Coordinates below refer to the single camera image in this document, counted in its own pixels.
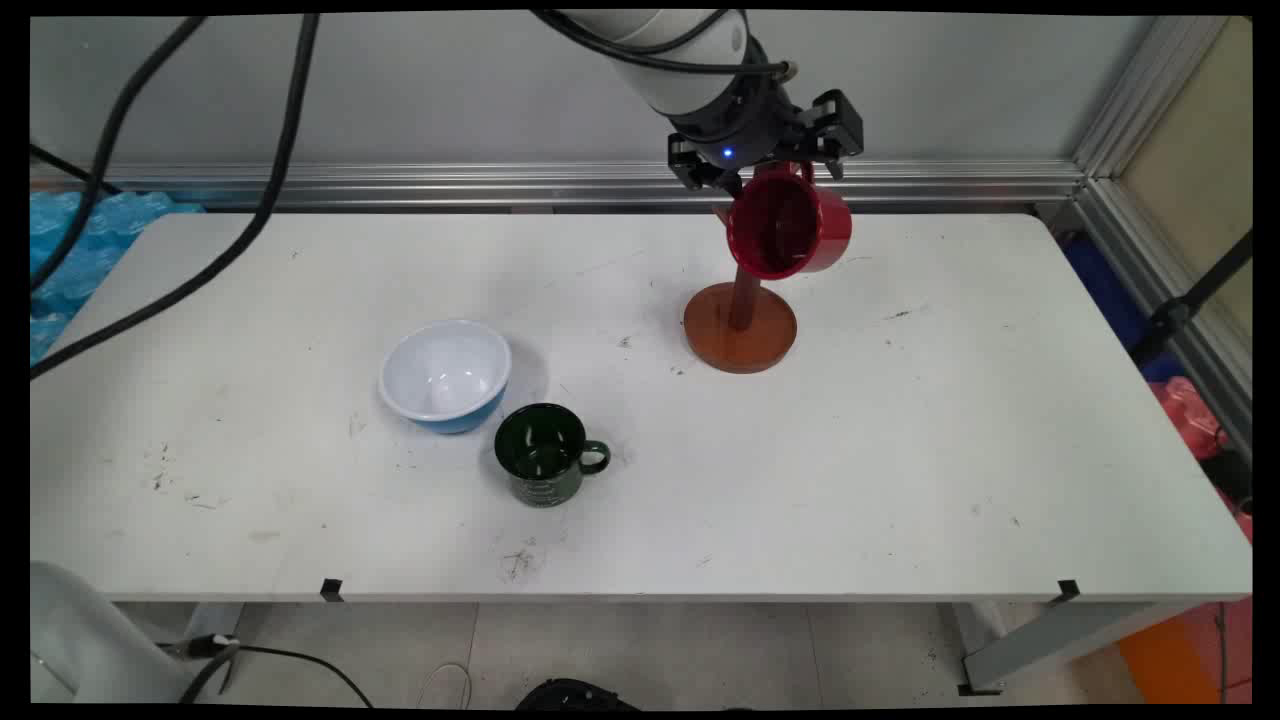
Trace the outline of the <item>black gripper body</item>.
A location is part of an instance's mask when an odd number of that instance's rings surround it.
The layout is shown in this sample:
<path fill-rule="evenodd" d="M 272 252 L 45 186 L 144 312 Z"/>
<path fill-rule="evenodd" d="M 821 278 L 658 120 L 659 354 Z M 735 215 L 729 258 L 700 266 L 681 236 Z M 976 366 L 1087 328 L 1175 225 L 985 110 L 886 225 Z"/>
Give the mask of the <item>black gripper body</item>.
<path fill-rule="evenodd" d="M 762 163 L 805 164 L 803 110 L 773 74 L 735 76 L 705 106 L 666 118 L 667 167 L 673 173 L 726 173 Z"/>

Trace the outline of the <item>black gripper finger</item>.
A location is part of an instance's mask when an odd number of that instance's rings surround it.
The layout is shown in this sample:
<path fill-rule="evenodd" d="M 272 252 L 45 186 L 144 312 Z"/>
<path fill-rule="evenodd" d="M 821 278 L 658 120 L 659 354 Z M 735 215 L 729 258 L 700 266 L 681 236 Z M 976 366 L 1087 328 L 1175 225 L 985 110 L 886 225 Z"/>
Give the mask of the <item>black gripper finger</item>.
<path fill-rule="evenodd" d="M 742 192 L 742 179 L 736 169 L 726 170 L 708 161 L 682 135 L 667 136 L 667 167 L 686 190 L 722 190 L 732 199 Z"/>
<path fill-rule="evenodd" d="M 845 161 L 863 155 L 865 137 L 863 118 L 846 95 L 829 90 L 797 115 L 801 140 L 797 150 L 809 163 L 822 164 L 832 181 L 845 178 Z"/>

